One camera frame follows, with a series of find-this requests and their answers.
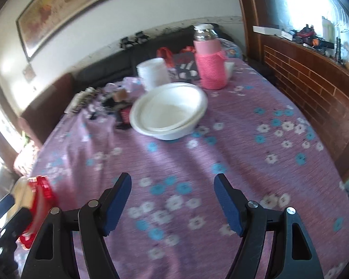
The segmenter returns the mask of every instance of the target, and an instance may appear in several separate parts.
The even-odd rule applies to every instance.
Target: red container
[[[12,195],[16,202],[8,212],[8,219],[23,206],[32,214],[32,222],[19,237],[24,248],[30,249],[50,209],[57,205],[56,196],[47,176],[19,180],[13,188]]]

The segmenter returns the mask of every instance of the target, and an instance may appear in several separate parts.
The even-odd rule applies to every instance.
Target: wooden door frame
[[[239,0],[242,10],[247,56],[263,61],[261,36],[253,31],[253,26],[279,28],[275,11],[275,0]]]

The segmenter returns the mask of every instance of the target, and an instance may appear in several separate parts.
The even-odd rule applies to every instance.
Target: pink knitted bottle cover
[[[202,87],[210,90],[220,90],[227,85],[225,73],[226,57],[223,52],[212,55],[195,54]]]

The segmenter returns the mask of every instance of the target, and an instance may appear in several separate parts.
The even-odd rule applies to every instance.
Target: metal screw
[[[287,213],[293,215],[293,214],[296,213],[296,210],[294,208],[292,208],[292,207],[288,207],[287,208]]]
[[[56,215],[56,214],[58,214],[59,212],[60,212],[60,208],[57,208],[57,207],[52,208],[52,209],[50,210],[50,213],[53,214],[53,215]]]
[[[91,200],[90,202],[88,202],[88,206],[90,208],[95,208],[96,206],[98,206],[98,201],[97,200]]]
[[[259,206],[259,204],[256,201],[251,200],[251,201],[248,201],[248,206],[250,208],[255,209],[255,208],[257,208]]]

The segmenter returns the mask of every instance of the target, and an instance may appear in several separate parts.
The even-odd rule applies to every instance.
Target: black leather sofa
[[[220,38],[233,42],[232,37],[222,32],[218,24],[213,24]],[[137,76],[136,66],[148,59],[156,57],[156,51],[161,47],[169,48],[173,53],[179,53],[186,46],[194,46],[194,27],[190,26],[179,31],[158,36],[148,42],[135,45],[127,50],[100,60],[75,75],[74,93],[87,87],[103,87],[107,83],[122,80],[126,76]]]

